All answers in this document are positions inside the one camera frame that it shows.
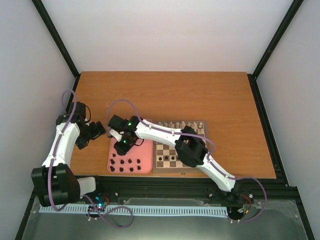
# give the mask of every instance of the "chessboard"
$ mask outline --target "chessboard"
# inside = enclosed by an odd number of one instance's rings
[[[185,126],[191,127],[198,135],[209,138],[208,125],[205,120],[170,120],[157,123],[160,126],[176,129],[184,129]],[[153,167],[154,173],[199,173],[200,169],[189,167],[183,164],[174,147],[154,141],[153,142]]]

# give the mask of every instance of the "white slotted strip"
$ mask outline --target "white slotted strip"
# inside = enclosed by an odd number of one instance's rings
[[[119,205],[108,205],[101,214],[106,213]],[[218,206],[130,206],[126,205],[133,212],[134,216],[151,216],[151,217],[184,217],[184,216],[197,216],[197,217],[218,217],[226,218],[227,208]],[[39,213],[56,213],[56,214],[86,214],[90,209],[89,204],[68,204],[62,211],[56,212],[49,207],[40,206]],[[128,211],[123,208],[118,208],[110,215],[130,215]]]

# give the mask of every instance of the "gray wall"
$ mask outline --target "gray wall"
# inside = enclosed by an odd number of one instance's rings
[[[74,82],[31,0],[0,1],[0,238],[14,239]]]
[[[253,72],[292,0],[43,0],[80,71]]]
[[[290,185],[320,239],[320,1],[306,0],[258,85]]]

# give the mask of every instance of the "gray floor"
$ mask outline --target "gray floor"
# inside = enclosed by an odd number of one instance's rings
[[[307,239],[297,209],[286,203],[269,207],[259,218],[248,223],[230,223],[213,217],[134,218],[125,229],[109,227],[101,220],[88,221],[83,214],[36,213],[29,219],[23,239],[32,240],[304,240]],[[125,224],[128,216],[109,216]]]

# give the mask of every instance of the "wooden table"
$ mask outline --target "wooden table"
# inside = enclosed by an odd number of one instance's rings
[[[209,137],[216,144],[213,157],[237,176],[275,178],[266,139],[245,72],[82,72],[77,100],[91,109],[92,121],[107,127],[108,106],[125,98],[140,115],[161,120],[207,120]],[[135,115],[119,102],[110,116]],[[76,175],[119,176],[107,169],[110,139],[107,135],[74,148],[71,170]],[[121,174],[121,176],[207,177],[204,173]]]

